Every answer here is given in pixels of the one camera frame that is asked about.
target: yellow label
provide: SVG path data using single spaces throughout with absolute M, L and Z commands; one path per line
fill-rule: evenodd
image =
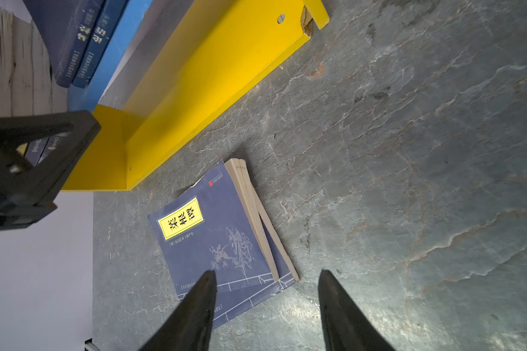
M 166 240 L 201 222 L 203 222 L 203 215 L 201 215 L 197 198 L 193 198 L 181 208 L 158 220 Z

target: yellow shelf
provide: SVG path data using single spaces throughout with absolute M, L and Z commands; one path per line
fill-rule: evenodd
M 278 18 L 284 15 L 279 23 Z M 196 0 L 63 190 L 131 190 L 310 39 L 320 0 Z

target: wood plank wall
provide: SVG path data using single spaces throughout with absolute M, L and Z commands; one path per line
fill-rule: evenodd
M 65 112 L 67 92 L 51 79 L 35 24 L 0 8 L 0 117 Z

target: light blue panel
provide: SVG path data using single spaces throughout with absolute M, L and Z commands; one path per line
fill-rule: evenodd
M 69 111 L 95 109 L 151 3 L 152 0 L 129 0 L 90 84 L 86 88 L 70 86 Z

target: chipped wood corner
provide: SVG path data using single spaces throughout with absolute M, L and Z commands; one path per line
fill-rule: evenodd
M 312 38 L 312 22 L 312 15 L 310 14 L 309 9 L 306 6 L 303 6 L 301 15 L 301 27 L 302 32 L 305 33 L 309 38 Z

